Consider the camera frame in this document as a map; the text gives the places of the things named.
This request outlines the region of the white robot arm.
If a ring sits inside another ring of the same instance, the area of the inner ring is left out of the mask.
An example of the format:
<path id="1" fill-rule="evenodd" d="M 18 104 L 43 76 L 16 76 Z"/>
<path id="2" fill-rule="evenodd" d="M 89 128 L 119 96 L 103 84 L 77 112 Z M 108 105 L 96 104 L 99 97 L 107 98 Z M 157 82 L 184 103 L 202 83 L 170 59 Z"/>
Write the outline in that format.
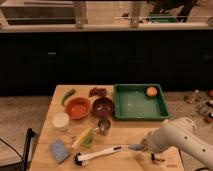
<path id="1" fill-rule="evenodd" d="M 145 146 L 145 151 L 152 154 L 176 147 L 213 171 L 213 145 L 200 139 L 196 131 L 193 120 L 181 117 L 164 122 L 159 128 L 149 131 L 141 143 Z"/>

